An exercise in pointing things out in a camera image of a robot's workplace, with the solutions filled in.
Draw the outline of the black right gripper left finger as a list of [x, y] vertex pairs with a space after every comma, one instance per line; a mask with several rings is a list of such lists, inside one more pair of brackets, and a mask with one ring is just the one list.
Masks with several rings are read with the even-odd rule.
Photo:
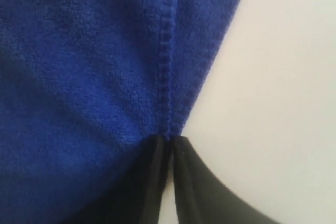
[[158, 223], [168, 174], [168, 142], [150, 137], [126, 174], [76, 215], [76, 223]]

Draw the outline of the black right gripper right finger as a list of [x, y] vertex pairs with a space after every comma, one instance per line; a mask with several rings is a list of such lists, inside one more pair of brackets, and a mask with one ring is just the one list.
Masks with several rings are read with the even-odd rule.
[[267, 224], [274, 220], [244, 202], [211, 172], [190, 141], [173, 143], [176, 211], [185, 224]]

